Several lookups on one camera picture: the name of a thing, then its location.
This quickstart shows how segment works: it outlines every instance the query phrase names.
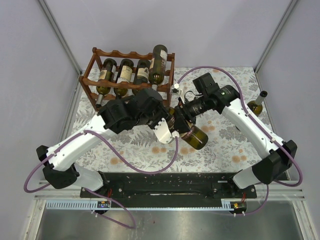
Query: metal frame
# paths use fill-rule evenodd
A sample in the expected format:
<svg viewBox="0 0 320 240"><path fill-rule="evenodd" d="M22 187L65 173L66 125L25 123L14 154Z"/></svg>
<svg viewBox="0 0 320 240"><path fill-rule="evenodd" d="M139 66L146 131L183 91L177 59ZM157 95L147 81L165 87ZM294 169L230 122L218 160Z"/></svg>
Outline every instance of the metal frame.
<svg viewBox="0 0 320 240"><path fill-rule="evenodd" d="M285 181L288 184L294 183L294 181ZM42 180L39 182L39 186L43 186L48 182ZM247 199L247 201L262 201L266 196L266 187L263 184L255 185L257 199ZM86 198L80 198L81 188L78 186L69 186L64 189L55 189L52 186L36 193L33 201L32 217L24 234L24 240L35 240L39 230L40 222L43 216L44 208L46 206L46 200L85 200ZM101 198L89 198L90 200L100 200ZM241 201L241 199L224 199L225 201L235 202ZM310 221L309 209L306 205L306 199L304 197L302 188L280 185L278 183L271 183L269 185L269 198L268 201L291 201L295 210L298 223L305 240L319 240L317 233L313 230L315 226Z"/></svg>
<svg viewBox="0 0 320 240"><path fill-rule="evenodd" d="M259 70L261 69L262 64L264 63L265 59L267 58L271 48L273 47L275 41L279 37L282 29L284 28L285 24L287 23L289 17L293 13L293 11L299 1L300 0L291 0L290 1L288 7L286 8L286 10L283 13L278 25L276 26L268 44L266 45L260 59L258 60L256 66L253 68L255 73L258 73Z"/></svg>
<svg viewBox="0 0 320 240"><path fill-rule="evenodd" d="M48 22L50 23L55 35L59 39L60 43L62 44L63 49L65 50L65 53L68 55L70 61L72 62L72 65L75 69L75 71L78 73L78 75L82 74L82 69L79 66L77 60L75 59L75 56L70 50L70 47L67 44L67 41L65 40L52 12L50 11L50 8L45 0L37 0L37 2L40 4L44 15L46 16Z"/></svg>
<svg viewBox="0 0 320 240"><path fill-rule="evenodd" d="M254 72L256 75L256 79L258 82L259 87L261 87L258 72L261 69L265 59L267 58L268 54L270 53L274 43L276 42L277 38L279 37L281 31L283 30L285 24L287 23L289 17L293 13L297 3L300 0L291 0L288 7L286 8L283 16L281 17L276 29L274 30L267 46L265 47L258 63L254 67ZM45 0L37 0L39 5L41 6L43 13L45 14L48 22L50 23L54 33L56 34L57 38L59 39L63 49L65 50L68 58L70 59L75 71L80 76L82 74L82 69L79 66L77 60L75 59L70 47L68 46L48 4ZM72 100L68 106L68 114L65 118L65 124L62 128L59 141L64 140L67 136L70 135L72 131L72 124L74 122L74 118L76 117L77 108L79 105L79 99L81 97L81 86L78 83L76 85L75 91L72 96ZM267 113L269 113L268 105L265 103L265 108ZM270 123L274 130L277 131L275 128L274 122L270 117ZM39 185L46 184L47 181L42 180L40 181ZM256 187L257 199L263 200L266 194L266 187L262 184L258 184ZM309 213L309 209L306 205L306 199L304 197L303 191L300 187L293 187L287 188L283 185L279 185L277 183L271 183L269 185L269 198L268 201L291 201L293 207L295 209L295 213L298 219L298 223L302 232L304 239L308 240L318 240L317 233L313 231L315 226L313 225ZM29 221L27 223L26 232L23 235L23 239L25 240L35 240L37 237L37 233L39 230L40 222L44 213L44 209L46 206L46 200L78 200L80 199L80 191L81 188L77 186L70 186L64 189L55 189L52 186L48 186L47 188L39 191L36 193L34 200L32 202L32 208L29 215ZM257 199L248 199L248 201L257 201ZM226 201L238 201L240 199L225 199Z"/></svg>

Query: brown bottle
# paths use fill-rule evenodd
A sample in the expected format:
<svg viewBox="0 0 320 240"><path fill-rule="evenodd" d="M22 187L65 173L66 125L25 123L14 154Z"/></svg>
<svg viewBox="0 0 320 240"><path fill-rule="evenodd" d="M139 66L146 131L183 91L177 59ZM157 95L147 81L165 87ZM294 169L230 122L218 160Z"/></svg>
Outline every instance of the brown bottle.
<svg viewBox="0 0 320 240"><path fill-rule="evenodd" d="M163 45L157 45L153 48L152 60L149 71L149 81L152 85L161 84L165 78L168 50Z"/></svg>
<svg viewBox="0 0 320 240"><path fill-rule="evenodd" d="M248 107L251 109L251 111L259 117L259 115L262 113L262 110L264 107L262 106L263 101L265 100L268 93L266 91L260 92L259 96L256 98L256 100L248 102Z"/></svg>
<svg viewBox="0 0 320 240"><path fill-rule="evenodd" d="M123 59L120 63L120 68L118 75L116 76L116 83L119 84L121 82L127 82L130 83L132 71L134 68L134 62L130 59ZM114 88L114 93L118 97L123 97L128 93L127 88Z"/></svg>
<svg viewBox="0 0 320 240"><path fill-rule="evenodd" d="M142 83L148 83L149 80L149 68L150 62L148 60L140 59L136 66L135 75L133 79L134 85L140 85ZM139 90L132 89L132 93L136 95Z"/></svg>
<svg viewBox="0 0 320 240"><path fill-rule="evenodd" d="M98 82L101 82L103 80L112 82L115 76L116 68L117 62L115 60L113 60L112 58L107 58L106 60L104 60ZM110 92L110 89L110 87L96 86L96 91L99 93L98 98L95 102L95 106L97 108L101 108L102 100L104 99L104 96Z"/></svg>
<svg viewBox="0 0 320 240"><path fill-rule="evenodd" d="M167 125L170 132L173 132L174 125L175 125L175 117L173 116L173 114L175 113L175 109L170 106L166 107L166 109L169 111L170 115L172 115L172 117L167 122ZM189 131L180 133L181 139L184 140L186 143L188 143L194 149L197 149L197 150L202 149L208 142L208 135L205 134L196 125L193 125L188 121L187 123L189 125Z"/></svg>

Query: black metal base plate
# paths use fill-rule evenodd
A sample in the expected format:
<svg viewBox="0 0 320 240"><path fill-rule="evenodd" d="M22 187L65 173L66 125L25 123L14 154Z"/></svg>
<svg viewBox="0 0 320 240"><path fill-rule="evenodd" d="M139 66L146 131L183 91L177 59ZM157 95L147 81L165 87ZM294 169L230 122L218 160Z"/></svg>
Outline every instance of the black metal base plate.
<svg viewBox="0 0 320 240"><path fill-rule="evenodd" d="M97 193L120 201L127 208L201 208L221 207L221 199L257 197L255 187L235 190L227 180L235 173L101 173L107 184ZM81 198L96 198L87 191Z"/></svg>

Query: cable connector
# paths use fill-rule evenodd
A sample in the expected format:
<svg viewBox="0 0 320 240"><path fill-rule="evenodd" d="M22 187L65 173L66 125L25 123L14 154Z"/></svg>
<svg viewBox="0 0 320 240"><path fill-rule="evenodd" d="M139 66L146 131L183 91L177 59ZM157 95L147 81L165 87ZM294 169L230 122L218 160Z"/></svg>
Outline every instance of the cable connector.
<svg viewBox="0 0 320 240"><path fill-rule="evenodd" d="M175 83L175 84L171 87L171 94L172 94L172 95L181 96L181 92L182 92L182 90L180 89L179 83Z"/></svg>
<svg viewBox="0 0 320 240"><path fill-rule="evenodd" d="M180 137L180 134L177 131L173 131L171 134L172 134L173 138L179 138Z"/></svg>

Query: red wire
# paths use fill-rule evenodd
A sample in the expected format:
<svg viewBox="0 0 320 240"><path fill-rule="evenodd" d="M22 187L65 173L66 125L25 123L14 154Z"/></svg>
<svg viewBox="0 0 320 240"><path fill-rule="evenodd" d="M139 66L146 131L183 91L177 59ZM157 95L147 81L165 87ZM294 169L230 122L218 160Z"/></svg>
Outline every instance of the red wire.
<svg viewBox="0 0 320 240"><path fill-rule="evenodd" d="M244 203L245 200L246 200L246 198L247 198L247 195L246 195L246 193L244 192L243 195L242 195L241 202Z"/></svg>
<svg viewBox="0 0 320 240"><path fill-rule="evenodd" d="M112 194L112 188L108 190L108 198L110 198L111 194Z"/></svg>

